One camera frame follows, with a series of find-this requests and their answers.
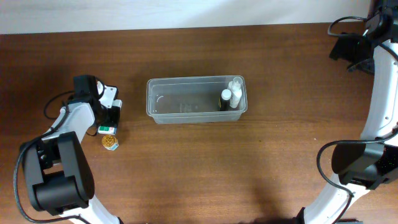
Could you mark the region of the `white green Panadol box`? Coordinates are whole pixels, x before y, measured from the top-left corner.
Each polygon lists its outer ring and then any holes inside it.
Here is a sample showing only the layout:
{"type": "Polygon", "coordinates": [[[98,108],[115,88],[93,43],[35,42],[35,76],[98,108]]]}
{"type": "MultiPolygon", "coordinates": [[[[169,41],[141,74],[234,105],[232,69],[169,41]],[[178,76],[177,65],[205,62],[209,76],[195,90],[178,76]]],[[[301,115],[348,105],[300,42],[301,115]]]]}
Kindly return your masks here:
{"type": "Polygon", "coordinates": [[[109,127],[109,126],[99,126],[98,127],[98,134],[115,135],[116,131],[117,131],[117,128],[115,128],[115,127],[109,127]]]}

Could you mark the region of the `dark bottle white cap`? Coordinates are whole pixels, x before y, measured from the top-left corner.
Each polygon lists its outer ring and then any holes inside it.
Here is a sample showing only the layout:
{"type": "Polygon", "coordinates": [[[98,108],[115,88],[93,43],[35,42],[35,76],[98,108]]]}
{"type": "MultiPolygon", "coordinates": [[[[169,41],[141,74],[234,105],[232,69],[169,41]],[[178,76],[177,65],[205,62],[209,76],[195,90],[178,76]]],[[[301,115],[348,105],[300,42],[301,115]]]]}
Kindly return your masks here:
{"type": "Polygon", "coordinates": [[[219,110],[220,111],[227,111],[229,108],[229,101],[232,97],[232,92],[229,89],[224,89],[221,92],[220,99],[219,99],[219,110]]]}

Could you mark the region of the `white squeeze bottle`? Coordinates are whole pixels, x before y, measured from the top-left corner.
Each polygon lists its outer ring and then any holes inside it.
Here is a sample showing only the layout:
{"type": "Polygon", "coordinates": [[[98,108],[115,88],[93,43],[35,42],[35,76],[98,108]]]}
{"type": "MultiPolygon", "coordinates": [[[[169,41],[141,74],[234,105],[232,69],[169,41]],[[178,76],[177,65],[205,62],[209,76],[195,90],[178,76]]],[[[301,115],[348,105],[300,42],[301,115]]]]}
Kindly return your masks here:
{"type": "Polygon", "coordinates": [[[228,83],[228,89],[231,91],[229,105],[232,109],[236,109],[239,105],[240,99],[243,94],[242,85],[243,79],[240,77],[234,77],[233,80],[228,83]]]}

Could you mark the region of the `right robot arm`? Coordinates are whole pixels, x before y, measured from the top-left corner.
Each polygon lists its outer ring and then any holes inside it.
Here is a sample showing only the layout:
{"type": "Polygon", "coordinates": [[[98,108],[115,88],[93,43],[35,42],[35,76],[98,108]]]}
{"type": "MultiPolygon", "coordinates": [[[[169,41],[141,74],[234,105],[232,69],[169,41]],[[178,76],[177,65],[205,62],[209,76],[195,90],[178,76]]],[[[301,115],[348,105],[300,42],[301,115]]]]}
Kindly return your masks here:
{"type": "Polygon", "coordinates": [[[350,62],[349,71],[373,75],[369,114],[359,140],[332,141],[320,148],[317,169],[326,186],[303,207],[295,223],[341,223],[354,202],[397,179],[397,1],[372,1],[362,34],[328,35],[338,40],[333,60],[350,62]]]}

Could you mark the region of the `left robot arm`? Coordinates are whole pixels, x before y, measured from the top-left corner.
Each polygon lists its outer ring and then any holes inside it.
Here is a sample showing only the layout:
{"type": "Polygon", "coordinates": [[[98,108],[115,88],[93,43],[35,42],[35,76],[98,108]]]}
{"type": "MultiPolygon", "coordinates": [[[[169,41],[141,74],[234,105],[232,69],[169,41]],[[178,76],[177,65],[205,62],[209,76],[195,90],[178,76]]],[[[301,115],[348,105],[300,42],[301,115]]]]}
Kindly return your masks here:
{"type": "Polygon", "coordinates": [[[81,146],[90,128],[116,132],[123,105],[119,90],[93,75],[74,77],[73,87],[53,125],[20,146],[13,173],[17,208],[27,221],[39,223],[22,208],[18,188],[21,170],[32,207],[52,216],[46,223],[119,224],[122,220],[107,211],[95,195],[93,173],[81,146]]]}

